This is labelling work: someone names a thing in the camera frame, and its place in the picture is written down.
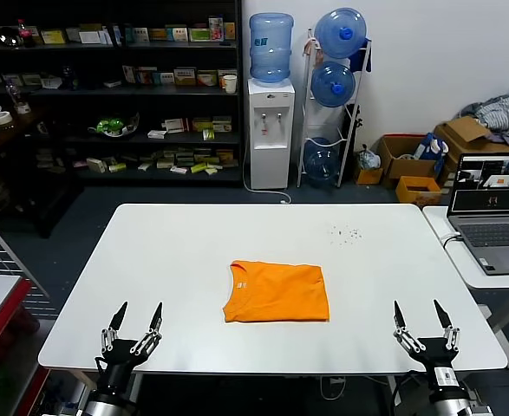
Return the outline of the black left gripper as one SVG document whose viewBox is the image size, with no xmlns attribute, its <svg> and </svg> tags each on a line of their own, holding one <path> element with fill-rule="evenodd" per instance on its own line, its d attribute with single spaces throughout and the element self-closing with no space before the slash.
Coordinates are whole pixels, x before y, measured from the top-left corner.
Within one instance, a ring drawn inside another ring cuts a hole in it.
<svg viewBox="0 0 509 416">
<path fill-rule="evenodd" d="M 101 356 L 95 357 L 99 379 L 97 389 L 104 393 L 125 393 L 131 373 L 144 363 L 157 348 L 162 335 L 163 302 L 158 304 L 148 331 L 139 340 L 118 339 L 127 302 L 113 315 L 107 328 L 101 331 Z"/>
</svg>

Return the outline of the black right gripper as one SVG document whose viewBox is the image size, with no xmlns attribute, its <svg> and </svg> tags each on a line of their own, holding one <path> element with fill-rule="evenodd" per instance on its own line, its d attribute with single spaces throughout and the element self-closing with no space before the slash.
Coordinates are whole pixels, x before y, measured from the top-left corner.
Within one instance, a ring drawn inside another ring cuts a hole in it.
<svg viewBox="0 0 509 416">
<path fill-rule="evenodd" d="M 459 351 L 460 329 L 452 324 L 448 313 L 436 299 L 434 299 L 434 307 L 443 328 L 443 338 L 417 339 L 413 337 L 408 331 L 397 301 L 394 301 L 394 337 L 407 353 L 414 354 L 414 360 L 422 364 L 424 368 L 451 367 L 456 358 L 456 352 Z"/>
</svg>

